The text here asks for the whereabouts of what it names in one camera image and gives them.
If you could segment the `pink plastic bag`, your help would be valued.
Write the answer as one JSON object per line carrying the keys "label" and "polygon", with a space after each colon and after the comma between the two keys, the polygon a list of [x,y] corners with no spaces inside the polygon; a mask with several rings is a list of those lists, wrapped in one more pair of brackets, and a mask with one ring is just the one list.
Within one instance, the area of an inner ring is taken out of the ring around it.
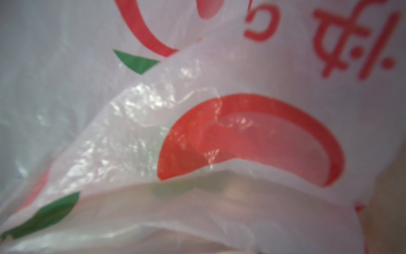
{"label": "pink plastic bag", "polygon": [[1,253],[406,250],[405,1],[2,1]]}

